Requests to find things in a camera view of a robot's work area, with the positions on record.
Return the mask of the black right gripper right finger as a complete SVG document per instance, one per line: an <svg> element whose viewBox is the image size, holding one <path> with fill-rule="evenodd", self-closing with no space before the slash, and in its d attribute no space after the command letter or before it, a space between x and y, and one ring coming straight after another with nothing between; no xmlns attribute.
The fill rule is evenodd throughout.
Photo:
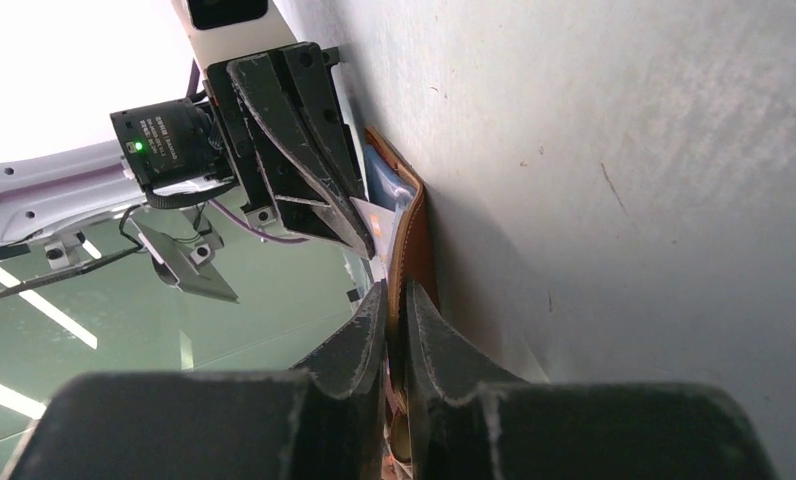
<svg viewBox="0 0 796 480"><path fill-rule="evenodd" d="M419 479L773 479L744 410L695 383L530 383L405 287L405 379Z"/></svg>

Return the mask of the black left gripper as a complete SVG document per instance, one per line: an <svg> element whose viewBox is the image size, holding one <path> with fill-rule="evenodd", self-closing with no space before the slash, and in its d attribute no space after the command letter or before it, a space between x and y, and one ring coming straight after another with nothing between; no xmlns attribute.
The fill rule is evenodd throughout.
<svg viewBox="0 0 796 480"><path fill-rule="evenodd" d="M332 74L340 62L336 47L299 42L214 64L207 85L250 207L271 206L290 233L370 259L351 201L365 188Z"/></svg>

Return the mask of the brown leather card holder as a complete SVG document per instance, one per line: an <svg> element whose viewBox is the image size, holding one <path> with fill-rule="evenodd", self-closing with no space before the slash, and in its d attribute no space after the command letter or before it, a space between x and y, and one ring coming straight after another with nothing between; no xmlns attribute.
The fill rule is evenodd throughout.
<svg viewBox="0 0 796 480"><path fill-rule="evenodd" d="M405 283L411 279L427 292L435 307L440 306L428 198L422 177L411 167L391 143L373 127L365 129L366 145L372 147L386 171L395 174L410 192L409 204L397 221L396 240L391 248L387 268L388 331L401 331L401 306Z"/></svg>

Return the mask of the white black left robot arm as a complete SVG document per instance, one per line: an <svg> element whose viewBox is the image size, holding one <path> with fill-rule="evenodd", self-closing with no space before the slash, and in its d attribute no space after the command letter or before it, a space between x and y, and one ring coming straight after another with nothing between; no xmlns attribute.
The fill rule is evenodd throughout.
<svg viewBox="0 0 796 480"><path fill-rule="evenodd" d="M288 239L371 257L364 186L338 104L335 48L299 42L221 60L202 91L111 115L113 140L0 164L0 260L72 235L119 208L183 210L232 190L242 218Z"/></svg>

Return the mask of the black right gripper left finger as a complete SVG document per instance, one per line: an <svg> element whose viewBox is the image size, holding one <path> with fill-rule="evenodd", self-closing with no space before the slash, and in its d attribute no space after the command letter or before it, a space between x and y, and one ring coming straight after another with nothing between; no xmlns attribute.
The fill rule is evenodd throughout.
<svg viewBox="0 0 796 480"><path fill-rule="evenodd" d="M293 367L104 372L52 398L6 479L377 479L388 287Z"/></svg>

